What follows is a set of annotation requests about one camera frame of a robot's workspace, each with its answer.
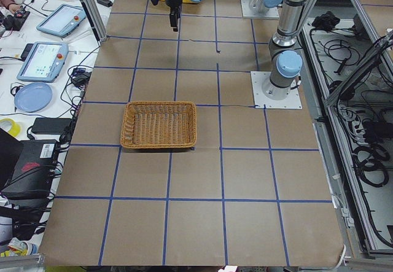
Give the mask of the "yellow tape roll on desk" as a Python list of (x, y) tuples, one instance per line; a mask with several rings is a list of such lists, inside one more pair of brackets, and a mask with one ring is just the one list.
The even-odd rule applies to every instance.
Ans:
[(0, 127), (13, 137), (17, 137), (21, 132), (20, 125), (12, 119), (5, 118), (0, 120)]

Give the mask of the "black power adapter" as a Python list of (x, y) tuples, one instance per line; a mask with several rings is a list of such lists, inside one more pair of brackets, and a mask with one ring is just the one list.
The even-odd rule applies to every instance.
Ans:
[(70, 118), (43, 118), (35, 119), (31, 132), (33, 134), (61, 134), (71, 124)]

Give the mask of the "blue plate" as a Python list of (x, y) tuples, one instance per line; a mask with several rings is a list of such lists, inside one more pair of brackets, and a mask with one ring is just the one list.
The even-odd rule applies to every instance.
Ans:
[(23, 112), (37, 112), (51, 102), (52, 88), (42, 82), (25, 85), (16, 92), (14, 106)]

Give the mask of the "upper teach pendant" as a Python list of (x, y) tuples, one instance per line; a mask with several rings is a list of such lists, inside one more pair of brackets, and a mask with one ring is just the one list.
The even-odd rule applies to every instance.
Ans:
[(64, 38), (73, 32), (86, 17), (82, 7), (62, 4), (39, 23), (36, 29), (42, 33)]

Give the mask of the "lower teach pendant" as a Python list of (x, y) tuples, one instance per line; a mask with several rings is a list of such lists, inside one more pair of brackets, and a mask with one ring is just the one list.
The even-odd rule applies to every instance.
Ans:
[(53, 82), (65, 64), (68, 51), (66, 43), (35, 42), (17, 79), (24, 82)]

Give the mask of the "brown wicker basket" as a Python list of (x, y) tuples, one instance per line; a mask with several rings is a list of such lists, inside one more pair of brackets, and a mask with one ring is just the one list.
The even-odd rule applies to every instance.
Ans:
[(197, 107), (190, 101), (126, 104), (120, 145), (126, 149), (188, 149), (197, 142)]

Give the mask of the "black laptop computer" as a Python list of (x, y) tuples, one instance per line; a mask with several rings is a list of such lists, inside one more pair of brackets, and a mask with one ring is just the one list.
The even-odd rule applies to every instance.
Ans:
[(1, 130), (1, 196), (9, 200), (48, 197), (57, 161), (56, 140), (19, 141)]

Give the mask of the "teach pendant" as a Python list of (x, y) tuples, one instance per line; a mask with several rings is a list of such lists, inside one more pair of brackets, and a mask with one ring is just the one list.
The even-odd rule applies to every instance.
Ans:
[(86, 17), (82, 7), (62, 4), (39, 23), (36, 29), (42, 33), (64, 38), (73, 32)]
[(35, 42), (17, 79), (24, 82), (53, 82), (65, 64), (68, 51), (66, 43)]

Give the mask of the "aluminium frame post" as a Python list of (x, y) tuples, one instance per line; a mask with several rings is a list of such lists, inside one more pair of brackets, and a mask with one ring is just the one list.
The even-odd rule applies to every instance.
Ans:
[(80, 0), (86, 13), (93, 34), (98, 42), (107, 40), (107, 32), (103, 20), (99, 14), (95, 0)]

